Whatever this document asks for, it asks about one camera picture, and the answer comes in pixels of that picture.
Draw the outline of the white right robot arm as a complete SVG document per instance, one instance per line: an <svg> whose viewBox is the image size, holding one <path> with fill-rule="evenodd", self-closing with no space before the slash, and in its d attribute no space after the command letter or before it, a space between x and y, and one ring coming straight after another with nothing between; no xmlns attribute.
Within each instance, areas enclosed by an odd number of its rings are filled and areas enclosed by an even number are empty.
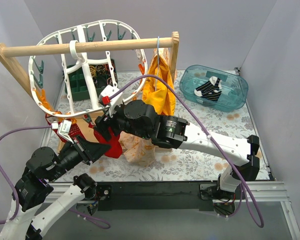
<svg viewBox="0 0 300 240"><path fill-rule="evenodd" d="M203 130L187 120L170 115L157 114L155 108L142 100L133 100L114 108L114 113L105 112L95 120L94 135L101 143L111 145L118 153L119 136L122 132L151 140L164 149L193 150L216 157L223 157L220 149L233 162L218 176L217 183L201 189L204 199L227 199L242 181L254 181L260 170L260 159L256 156L260 147L259 138L231 138L212 133L208 137ZM220 145L218 149L213 140Z"/></svg>

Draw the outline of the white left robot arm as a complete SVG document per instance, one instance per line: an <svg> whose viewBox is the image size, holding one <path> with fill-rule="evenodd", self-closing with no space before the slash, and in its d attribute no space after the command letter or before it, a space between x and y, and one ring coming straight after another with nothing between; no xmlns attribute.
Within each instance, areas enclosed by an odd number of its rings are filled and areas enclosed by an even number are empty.
<svg viewBox="0 0 300 240"><path fill-rule="evenodd" d="M77 136L59 153L40 147L26 162L22 177L12 186L11 208L3 221L0 240L41 240L52 225L81 200L94 200L97 183L86 173L76 175L70 187L48 208L36 214L54 188L50 183L79 163L90 165L111 149L109 144Z"/></svg>

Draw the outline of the white clip sock hanger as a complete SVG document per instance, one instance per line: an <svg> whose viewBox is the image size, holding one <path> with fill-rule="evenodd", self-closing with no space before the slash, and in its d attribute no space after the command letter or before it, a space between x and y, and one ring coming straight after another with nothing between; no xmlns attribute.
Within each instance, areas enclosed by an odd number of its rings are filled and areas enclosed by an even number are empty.
<svg viewBox="0 0 300 240"><path fill-rule="evenodd" d="M28 62L28 73L30 79L30 90L32 97L36 104L48 115L60 117L60 118L74 118L79 115L91 114L94 112L98 112L102 109L99 104L99 93L97 93L95 83L92 77L91 71L88 67L92 65L103 65L108 64L110 77L112 80L111 85L114 87L118 87L117 80L115 80L115 67L114 64L111 63L111 53L110 51L105 51L106 58L105 59L89 59L88 54L86 52L79 53L74 49L75 43L92 43L94 41L95 35L88 36L88 29L92 27L99 27L101 33L101 42L108 43L110 41L110 34L105 33L105 26L107 24L112 24L117 27L117 39L118 41L123 41L127 31L131 33L132 40L140 40L139 34L128 24L112 20L112 19L103 19L94 22L89 22L81 25L77 25L74 27L65 28L62 30L55 31L47 36L45 36L38 44L38 47L47 46L47 41L54 38L57 41L57 44L60 45L63 43L62 35L66 33L71 33L73 40L70 41L70 54L76 63L74 66L66 66L66 56L64 53L61 54L61 66L63 68L63 81L65 83L65 89L67 90L67 100L69 102L70 111L67 113L58 113L56 110L48 104L45 99L43 93L39 93L39 89L43 89L43 66L38 66L37 69L39 71L39 80L36 79L34 75L33 66L36 66L36 57L38 56L36 53L33 53L29 57ZM84 111L75 112L74 109L74 94L71 90L70 83L70 74L75 73L78 70L83 71L83 82L87 87L87 91L91 101L91 109L86 109Z"/></svg>

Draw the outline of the black white striped sock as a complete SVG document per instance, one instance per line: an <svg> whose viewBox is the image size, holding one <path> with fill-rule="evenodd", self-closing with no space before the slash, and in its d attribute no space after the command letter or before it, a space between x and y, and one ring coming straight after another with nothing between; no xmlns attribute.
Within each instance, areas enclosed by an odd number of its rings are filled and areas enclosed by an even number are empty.
<svg viewBox="0 0 300 240"><path fill-rule="evenodd" d="M219 100L221 94L222 94L222 91L217 91L217 92L212 91L212 92L203 94L201 96L201 98L212 101L212 102L217 102Z"/></svg>

